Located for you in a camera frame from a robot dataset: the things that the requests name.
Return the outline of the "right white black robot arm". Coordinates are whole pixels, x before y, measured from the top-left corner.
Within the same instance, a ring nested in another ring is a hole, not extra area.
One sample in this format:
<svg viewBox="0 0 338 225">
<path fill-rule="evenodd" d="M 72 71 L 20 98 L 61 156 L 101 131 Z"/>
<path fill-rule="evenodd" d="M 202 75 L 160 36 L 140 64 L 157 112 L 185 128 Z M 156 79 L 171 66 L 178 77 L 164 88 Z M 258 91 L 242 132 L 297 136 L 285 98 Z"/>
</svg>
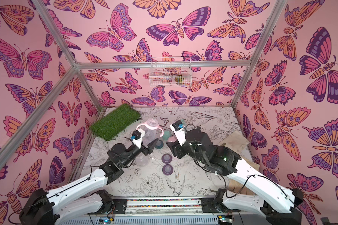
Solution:
<svg viewBox="0 0 338 225">
<path fill-rule="evenodd" d="M 300 225 L 299 205 L 303 194 L 299 189 L 285 188 L 249 165 L 238 153 L 225 146 L 214 145 L 209 136 L 195 128 L 187 131 L 178 121 L 171 125 L 177 140 L 167 142 L 172 155 L 178 159 L 190 156 L 204 170 L 242 184 L 254 192 L 242 194 L 242 188 L 231 192 L 227 187 L 216 191 L 213 205 L 219 211 L 245 211 L 264 217 L 272 225 Z"/>
</svg>

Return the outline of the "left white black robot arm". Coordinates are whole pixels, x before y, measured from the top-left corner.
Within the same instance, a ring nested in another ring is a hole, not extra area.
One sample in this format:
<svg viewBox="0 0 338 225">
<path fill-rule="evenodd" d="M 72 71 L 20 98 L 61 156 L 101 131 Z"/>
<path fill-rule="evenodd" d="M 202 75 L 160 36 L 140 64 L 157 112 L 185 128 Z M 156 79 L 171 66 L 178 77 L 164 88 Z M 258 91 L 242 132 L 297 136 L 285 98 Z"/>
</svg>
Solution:
<svg viewBox="0 0 338 225">
<path fill-rule="evenodd" d="M 117 143 L 108 151 L 107 161 L 89 175 L 49 191 L 36 190 L 19 213 L 21 224 L 59 225 L 84 214 L 112 213 L 114 200 L 103 187 L 117 180 L 138 155 L 151 154 L 157 141 L 129 148 Z"/>
</svg>

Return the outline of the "clear baby bottle body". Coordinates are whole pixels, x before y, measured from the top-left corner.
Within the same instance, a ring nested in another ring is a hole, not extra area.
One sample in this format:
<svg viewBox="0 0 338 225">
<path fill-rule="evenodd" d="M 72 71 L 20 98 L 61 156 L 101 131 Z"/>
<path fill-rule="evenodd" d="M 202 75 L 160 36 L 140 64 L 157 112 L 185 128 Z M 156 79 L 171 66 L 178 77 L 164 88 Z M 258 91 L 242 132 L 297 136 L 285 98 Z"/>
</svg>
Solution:
<svg viewBox="0 0 338 225">
<path fill-rule="evenodd" d="M 156 139 L 157 129 L 159 128 L 159 123 L 155 119 L 148 119 L 143 123 L 143 130 L 145 135 L 143 137 L 143 144 L 147 145 L 153 140 Z"/>
</svg>

